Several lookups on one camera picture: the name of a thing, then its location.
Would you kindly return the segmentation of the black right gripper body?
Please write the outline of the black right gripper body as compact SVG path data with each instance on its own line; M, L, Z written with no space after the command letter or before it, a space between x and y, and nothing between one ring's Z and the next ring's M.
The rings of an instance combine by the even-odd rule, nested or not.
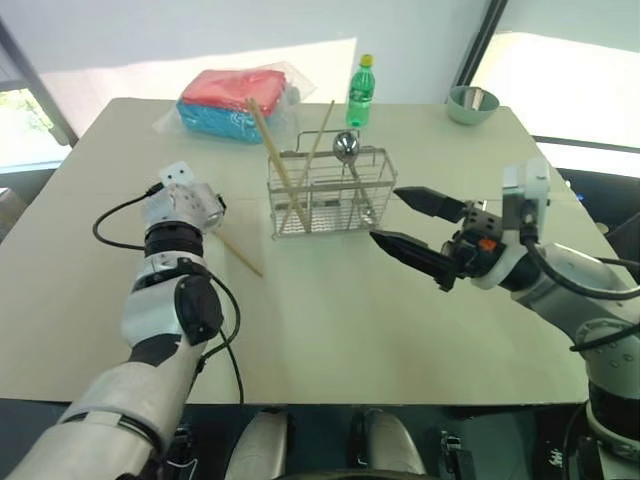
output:
M460 228L446 241L441 253L450 258L458 278L477 278L487 274L505 250L502 219L467 202Z

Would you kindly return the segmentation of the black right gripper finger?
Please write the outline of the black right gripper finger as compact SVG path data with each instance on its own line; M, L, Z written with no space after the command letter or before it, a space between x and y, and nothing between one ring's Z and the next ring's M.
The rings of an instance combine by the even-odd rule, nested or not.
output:
M457 270L450 257L401 232L371 230L369 235L388 255L432 277L442 291L448 292L453 288Z
M450 223L459 222L467 212L465 202L426 187L399 187L394 194L413 210Z

